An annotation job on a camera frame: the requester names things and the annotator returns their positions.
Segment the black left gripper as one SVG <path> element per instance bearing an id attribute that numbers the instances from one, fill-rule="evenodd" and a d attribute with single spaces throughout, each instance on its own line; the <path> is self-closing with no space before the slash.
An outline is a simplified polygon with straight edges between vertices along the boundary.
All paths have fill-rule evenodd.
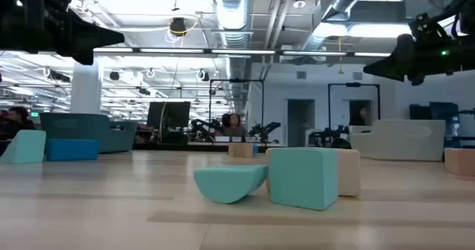
<path id="1" fill-rule="evenodd" d="M 73 10 L 68 12 L 24 12 L 22 50 L 28 53 L 53 51 L 71 56 L 82 65 L 94 63 L 93 49 L 125 41 L 118 31 L 83 20 Z"/>

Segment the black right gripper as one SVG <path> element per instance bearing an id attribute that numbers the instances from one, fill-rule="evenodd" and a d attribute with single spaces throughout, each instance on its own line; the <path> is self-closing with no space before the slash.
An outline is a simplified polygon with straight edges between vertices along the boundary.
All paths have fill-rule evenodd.
<path id="1" fill-rule="evenodd" d="M 416 41 L 410 34 L 396 39 L 396 47 L 386 58 L 364 67 L 364 72 L 373 76 L 421 85 L 427 76 L 453 75 L 459 67 L 459 43 L 451 38 Z"/>

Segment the blue rectangular block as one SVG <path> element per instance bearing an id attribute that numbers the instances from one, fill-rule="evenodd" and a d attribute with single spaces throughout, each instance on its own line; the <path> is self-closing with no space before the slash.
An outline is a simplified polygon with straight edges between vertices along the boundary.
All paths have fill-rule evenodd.
<path id="1" fill-rule="evenodd" d="M 49 139 L 46 142 L 47 161 L 94 160 L 99 143 L 94 139 Z"/>

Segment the natural wood rectangular block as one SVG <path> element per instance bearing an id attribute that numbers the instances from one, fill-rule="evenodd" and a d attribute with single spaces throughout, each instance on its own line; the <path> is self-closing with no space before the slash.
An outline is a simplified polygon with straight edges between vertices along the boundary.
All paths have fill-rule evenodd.
<path id="1" fill-rule="evenodd" d="M 475 149 L 446 148 L 445 169 L 452 174 L 475 177 Z"/>

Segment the natural wood triangular block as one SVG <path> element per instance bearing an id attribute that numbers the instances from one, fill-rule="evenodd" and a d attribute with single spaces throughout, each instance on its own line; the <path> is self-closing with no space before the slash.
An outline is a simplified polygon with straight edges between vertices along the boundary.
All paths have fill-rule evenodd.
<path id="1" fill-rule="evenodd" d="M 336 148 L 269 148 L 266 150 L 266 161 L 269 165 L 269 176 L 266 180 L 266 189 L 272 199 L 279 194 L 284 195 L 284 188 L 279 188 L 273 191 L 272 175 L 271 175 L 271 161 L 272 154 L 277 154 L 279 151 L 291 152 L 296 151 L 301 153 L 303 151 L 331 151 L 335 153 L 336 161 L 338 163 L 338 173 L 336 174 L 338 180 L 338 196 L 343 197 L 357 197 L 361 190 L 361 157 L 357 150 L 336 149 Z"/>

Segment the teal wedge block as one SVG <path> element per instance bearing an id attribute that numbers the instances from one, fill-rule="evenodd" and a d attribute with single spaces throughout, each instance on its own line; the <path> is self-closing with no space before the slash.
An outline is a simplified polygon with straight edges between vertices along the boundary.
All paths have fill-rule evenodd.
<path id="1" fill-rule="evenodd" d="M 45 140 L 45 131 L 19 131 L 0 156 L 0 163 L 22 164 L 43 162 Z"/>

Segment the teal cube block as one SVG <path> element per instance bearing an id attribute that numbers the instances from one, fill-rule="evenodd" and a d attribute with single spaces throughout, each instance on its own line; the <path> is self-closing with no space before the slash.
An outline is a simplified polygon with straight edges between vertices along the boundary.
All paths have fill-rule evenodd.
<path id="1" fill-rule="evenodd" d="M 269 194 L 273 203 L 324 211 L 338 199 L 338 155 L 320 148 L 271 148 Z"/>

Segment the teal half-round block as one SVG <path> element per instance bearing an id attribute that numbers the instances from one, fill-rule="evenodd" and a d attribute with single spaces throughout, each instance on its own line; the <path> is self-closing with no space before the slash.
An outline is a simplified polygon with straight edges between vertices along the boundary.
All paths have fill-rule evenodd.
<path id="1" fill-rule="evenodd" d="M 267 165 L 222 165 L 197 168 L 194 181 L 214 203 L 232 204 L 259 189 L 268 177 Z"/>

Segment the white pillar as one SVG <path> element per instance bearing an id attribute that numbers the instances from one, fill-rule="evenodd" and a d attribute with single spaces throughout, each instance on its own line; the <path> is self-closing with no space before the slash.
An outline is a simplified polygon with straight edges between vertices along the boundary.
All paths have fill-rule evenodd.
<path id="1" fill-rule="evenodd" d="M 72 114 L 99 114 L 103 75 L 103 67 L 97 60 L 92 65 L 74 64 L 71 80 Z"/>

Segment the blue equipment cart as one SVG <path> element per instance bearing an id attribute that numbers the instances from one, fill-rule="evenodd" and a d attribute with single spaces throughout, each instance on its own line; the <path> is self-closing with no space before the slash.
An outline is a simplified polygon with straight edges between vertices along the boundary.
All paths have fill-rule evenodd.
<path id="1" fill-rule="evenodd" d="M 443 120 L 445 122 L 445 148 L 460 148 L 459 140 L 454 137 L 459 136 L 459 107 L 452 102 L 430 102 L 430 113 L 432 119 Z"/>

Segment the white plastic bin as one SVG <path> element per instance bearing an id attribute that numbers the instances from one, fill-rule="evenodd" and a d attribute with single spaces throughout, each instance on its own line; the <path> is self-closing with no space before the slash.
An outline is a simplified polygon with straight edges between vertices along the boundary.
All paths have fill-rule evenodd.
<path id="1" fill-rule="evenodd" d="M 439 162 L 444 151 L 445 121 L 379 119 L 350 132 L 352 148 L 363 158 Z"/>

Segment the teal plastic bin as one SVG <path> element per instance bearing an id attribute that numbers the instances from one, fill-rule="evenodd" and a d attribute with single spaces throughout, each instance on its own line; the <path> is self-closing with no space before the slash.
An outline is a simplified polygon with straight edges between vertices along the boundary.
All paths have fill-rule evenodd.
<path id="1" fill-rule="evenodd" d="M 102 114 L 40 113 L 39 118 L 47 139 L 94 139 L 101 154 L 130 151 L 138 126 Z"/>

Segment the black monitor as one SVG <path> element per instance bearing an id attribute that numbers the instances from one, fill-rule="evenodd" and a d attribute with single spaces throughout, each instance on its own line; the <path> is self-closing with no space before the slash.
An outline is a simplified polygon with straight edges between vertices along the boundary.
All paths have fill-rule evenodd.
<path id="1" fill-rule="evenodd" d="M 190 102 L 151 102 L 147 126 L 157 131 L 157 141 L 165 144 L 186 144 L 185 129 L 189 126 Z"/>

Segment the white chair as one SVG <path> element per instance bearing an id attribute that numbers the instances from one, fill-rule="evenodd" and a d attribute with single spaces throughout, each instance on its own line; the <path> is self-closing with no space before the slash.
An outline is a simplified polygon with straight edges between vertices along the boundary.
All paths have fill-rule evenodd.
<path id="1" fill-rule="evenodd" d="M 318 129 L 307 129 L 305 131 L 305 146 L 313 147 L 318 144 Z"/>

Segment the grey door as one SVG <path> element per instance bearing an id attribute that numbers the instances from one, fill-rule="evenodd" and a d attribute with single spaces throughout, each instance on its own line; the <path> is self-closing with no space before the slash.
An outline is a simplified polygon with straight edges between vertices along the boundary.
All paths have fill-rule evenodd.
<path id="1" fill-rule="evenodd" d="M 315 101 L 289 99 L 287 104 L 287 144 L 289 147 L 304 147 L 307 131 L 315 127 Z"/>

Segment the black gantry frame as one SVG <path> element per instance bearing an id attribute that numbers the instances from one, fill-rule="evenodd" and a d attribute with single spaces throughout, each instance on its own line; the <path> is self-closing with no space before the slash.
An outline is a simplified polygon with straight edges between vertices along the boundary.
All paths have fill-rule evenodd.
<path id="1" fill-rule="evenodd" d="M 261 101 L 264 105 L 264 81 L 262 79 L 211 79 L 209 82 L 209 120 L 212 121 L 212 96 L 216 90 L 218 91 L 231 91 L 231 107 L 232 111 L 224 113 L 221 117 L 223 132 L 226 129 L 230 129 L 234 125 L 233 121 L 236 120 L 237 124 L 242 127 L 242 116 L 244 113 L 244 105 L 248 99 L 243 98 L 244 91 L 250 91 L 250 85 L 258 83 L 261 85 Z"/>
<path id="2" fill-rule="evenodd" d="M 381 87 L 379 84 L 364 84 L 359 82 L 348 82 L 348 83 L 329 83 L 327 84 L 327 105 L 328 105 L 328 128 L 332 127 L 332 101 L 333 101 L 333 92 L 331 91 L 332 86 L 343 86 L 345 88 L 362 88 L 362 87 L 372 87 L 376 89 L 376 109 L 377 109 L 377 118 L 381 119 Z"/>

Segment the black table frame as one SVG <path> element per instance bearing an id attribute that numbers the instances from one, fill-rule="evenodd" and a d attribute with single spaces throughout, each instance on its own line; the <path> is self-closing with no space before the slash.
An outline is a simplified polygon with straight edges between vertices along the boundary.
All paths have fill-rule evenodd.
<path id="1" fill-rule="evenodd" d="M 229 142 L 189 142 L 187 144 L 134 143 L 132 149 L 137 151 L 227 152 L 229 150 Z"/>

